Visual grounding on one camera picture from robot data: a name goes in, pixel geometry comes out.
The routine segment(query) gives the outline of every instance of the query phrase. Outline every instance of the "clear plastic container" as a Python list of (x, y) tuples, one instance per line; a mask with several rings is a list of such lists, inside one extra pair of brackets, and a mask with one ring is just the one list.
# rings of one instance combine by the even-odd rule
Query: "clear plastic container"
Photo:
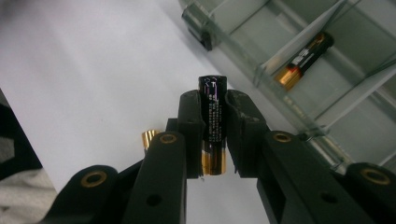
[[(394, 2), (180, 3), (191, 32), (210, 47), (221, 48), (333, 169), (355, 161), (392, 169), (396, 163)], [(333, 37), (333, 46), (286, 91), (274, 77), (320, 31)]]

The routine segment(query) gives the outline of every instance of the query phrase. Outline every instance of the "black plastic part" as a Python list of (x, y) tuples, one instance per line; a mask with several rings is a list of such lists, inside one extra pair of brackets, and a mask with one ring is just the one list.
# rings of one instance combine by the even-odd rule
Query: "black plastic part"
[[(259, 192), (271, 193), (269, 186), (262, 185), (274, 181), (267, 175), (272, 173), (285, 196), (284, 207), (275, 208), (281, 209), (282, 214), (269, 215), (275, 217), (274, 223), (374, 223), (297, 136), (267, 133), (262, 156), (270, 171), (261, 171)], [(274, 198), (261, 196), (276, 203)]]
[(204, 46), (204, 48), (207, 51), (210, 51), (213, 49), (212, 38), (210, 37), (210, 33), (203, 32), (201, 35), (201, 40), (199, 42), (202, 44), (202, 46)]
[(177, 132), (177, 119), (168, 119), (166, 122), (166, 131), (167, 132)]
[(185, 223), (185, 156), (185, 141), (180, 133), (154, 136), (121, 223)]
[(198, 178), (202, 174), (201, 149), (205, 129), (198, 91), (187, 91), (180, 96), (177, 129), (186, 139), (187, 178)]
[(377, 223), (396, 223), (394, 173), (371, 163), (354, 163), (340, 182)]
[(265, 119), (250, 97), (241, 91), (228, 90), (226, 103), (227, 145), (235, 170), (241, 177), (257, 177), (262, 136), (268, 132)]
[(259, 156), (259, 165), (262, 177), (257, 180), (257, 190), (262, 199), (266, 215), (270, 223), (281, 223), (286, 204), (285, 194), (262, 156)]
[(119, 188), (122, 194), (122, 213), (129, 201), (129, 196), (131, 195), (132, 188), (134, 187), (134, 182), (136, 181), (137, 175), (139, 174), (140, 167), (143, 161), (139, 161), (134, 165), (128, 167), (119, 173)]
[[(87, 181), (85, 187), (82, 182), (84, 177)], [(95, 165), (78, 172), (62, 189), (39, 223), (119, 223), (122, 198), (116, 188), (118, 180), (117, 171), (109, 166)], [(98, 185), (87, 187), (90, 183)]]

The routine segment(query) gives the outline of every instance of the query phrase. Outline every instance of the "copper-top battery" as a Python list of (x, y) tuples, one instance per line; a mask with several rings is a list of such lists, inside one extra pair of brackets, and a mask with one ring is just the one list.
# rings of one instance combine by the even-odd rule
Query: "copper-top battery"
[(275, 76), (287, 91), (289, 91), (303, 77), (305, 71), (332, 46), (334, 40), (332, 37), (321, 32), (317, 34), (297, 55), (288, 63), (288, 65)]
[(204, 175), (221, 175), (225, 172), (225, 137), (227, 77), (199, 77), (201, 113), (205, 122), (202, 149)]

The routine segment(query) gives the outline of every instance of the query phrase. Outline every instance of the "gray cloth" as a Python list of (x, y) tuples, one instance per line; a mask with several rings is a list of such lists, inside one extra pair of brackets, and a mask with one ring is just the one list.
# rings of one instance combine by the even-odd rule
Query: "gray cloth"
[(56, 195), (43, 169), (20, 172), (0, 181), (0, 224), (39, 221)]

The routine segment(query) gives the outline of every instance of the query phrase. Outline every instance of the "white table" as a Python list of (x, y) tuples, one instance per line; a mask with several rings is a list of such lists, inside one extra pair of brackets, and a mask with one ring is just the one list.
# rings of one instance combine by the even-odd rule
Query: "white table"
[[(164, 129), (199, 76), (231, 71), (262, 101), (232, 65), (210, 62), (221, 53), (207, 54), (180, 15), (177, 0), (17, 1), (3, 12), (1, 89), (57, 190), (88, 166), (143, 159), (140, 134)], [(226, 175), (189, 180), (187, 218), (268, 222), (256, 180), (235, 175), (230, 157)]]

